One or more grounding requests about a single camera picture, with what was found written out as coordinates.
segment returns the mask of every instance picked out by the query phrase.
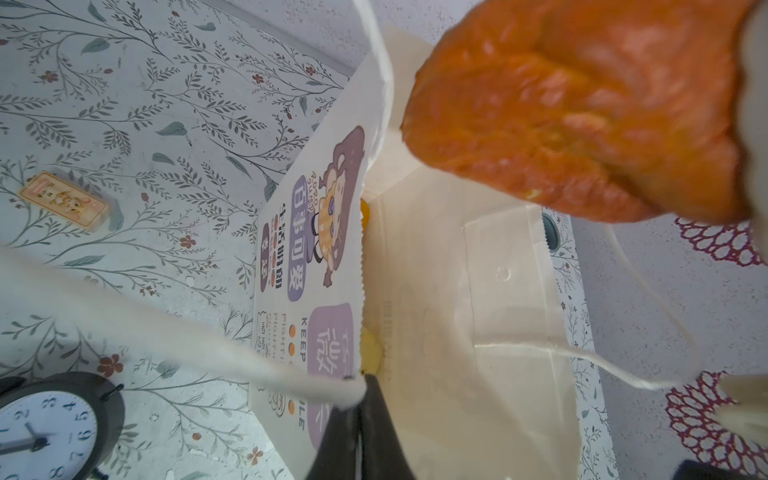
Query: purple label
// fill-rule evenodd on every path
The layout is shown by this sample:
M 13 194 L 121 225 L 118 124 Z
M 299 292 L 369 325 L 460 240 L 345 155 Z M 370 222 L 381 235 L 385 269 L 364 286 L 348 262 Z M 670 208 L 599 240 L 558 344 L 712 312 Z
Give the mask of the purple label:
M 270 276 L 270 225 L 268 223 L 265 223 L 261 229 L 261 255 L 259 259 L 261 291 L 263 292 L 266 288 L 266 280 Z
M 307 329 L 307 372 L 336 379 L 351 376 L 355 362 L 352 307 L 348 303 L 319 306 L 312 311 Z M 323 440 L 330 413 L 329 403 L 307 406 L 310 441 L 316 449 Z
M 307 230 L 310 226 L 309 189 L 302 175 L 293 186 L 290 208 L 290 235 L 288 243 L 288 300 L 297 301 L 304 293 L 306 279 L 306 252 L 310 248 Z

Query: black clock frame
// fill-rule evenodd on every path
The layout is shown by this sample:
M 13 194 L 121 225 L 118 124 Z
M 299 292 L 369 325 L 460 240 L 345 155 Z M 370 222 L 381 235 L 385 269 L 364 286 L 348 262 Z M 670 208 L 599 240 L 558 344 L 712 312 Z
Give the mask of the black clock frame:
M 122 385 L 88 372 L 66 372 L 33 381 L 21 377 L 0 379 L 0 409 L 34 393 L 56 390 L 72 393 L 86 401 L 96 415 L 96 440 L 91 456 L 73 480 L 88 478 L 118 443 L 125 422 Z

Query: clock face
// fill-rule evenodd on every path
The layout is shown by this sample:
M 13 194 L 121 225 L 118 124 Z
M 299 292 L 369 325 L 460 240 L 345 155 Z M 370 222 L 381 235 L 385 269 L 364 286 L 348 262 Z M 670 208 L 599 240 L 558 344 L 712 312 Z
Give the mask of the clock face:
M 0 480 L 71 480 L 96 443 L 96 412 L 74 393 L 32 393 L 0 409 Z

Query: leaf pattern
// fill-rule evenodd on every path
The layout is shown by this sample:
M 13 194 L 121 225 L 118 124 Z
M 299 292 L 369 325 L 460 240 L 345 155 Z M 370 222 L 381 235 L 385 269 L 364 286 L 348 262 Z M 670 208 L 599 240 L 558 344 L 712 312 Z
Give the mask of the leaf pattern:
M 198 0 L 0 0 L 0 12 L 15 66 L 0 72 L 0 243 L 248 343 L 260 208 L 348 78 Z M 109 218 L 86 231 L 21 199 L 42 170 L 100 197 Z M 126 385 L 126 425 L 100 467 L 112 478 L 290 478 L 271 447 L 247 458 L 271 444 L 246 384 L 111 344 L 50 306 L 4 307 L 0 378 L 84 370 Z
M 85 45 L 81 53 L 93 53 L 95 51 L 103 51 L 109 48 L 109 41 L 104 38 L 96 38 Z
M 549 208 L 543 208 L 542 216 L 568 342 L 572 346 L 594 351 L 571 218 Z M 576 410 L 581 431 L 579 480 L 599 480 L 606 478 L 605 473 L 610 478 L 618 478 L 600 370 L 587 360 L 575 358 L 571 358 L 571 369 L 576 384 Z
M 155 132 L 158 135 L 163 135 L 164 137 L 167 135 L 186 135 L 187 129 L 184 128 L 184 124 L 180 121 L 175 121 L 172 123 L 169 123 L 165 128 L 162 130 L 158 130 Z

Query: white paper bag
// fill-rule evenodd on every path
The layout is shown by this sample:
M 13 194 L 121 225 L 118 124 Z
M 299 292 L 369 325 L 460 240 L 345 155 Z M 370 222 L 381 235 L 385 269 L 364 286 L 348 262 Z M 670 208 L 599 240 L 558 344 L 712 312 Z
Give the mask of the white paper bag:
M 431 46 L 397 30 L 386 46 L 395 72 L 389 124 L 376 123 L 386 96 L 369 55 L 261 213 L 254 348 L 313 375 L 357 375 L 365 324 L 384 346 L 379 381 L 418 478 L 576 478 L 570 362 L 496 346 L 566 341 L 541 209 L 410 155 L 399 124 Z M 383 148 L 372 159 L 378 133 Z M 350 161 L 357 178 L 347 175 L 338 190 L 339 165 Z M 371 207 L 364 238 L 361 194 Z M 295 228 L 301 215 L 312 221 Z M 346 233 L 330 233 L 332 225 Z M 296 265 L 300 294 L 291 287 Z M 329 406 L 258 385 L 250 406 L 304 478 Z

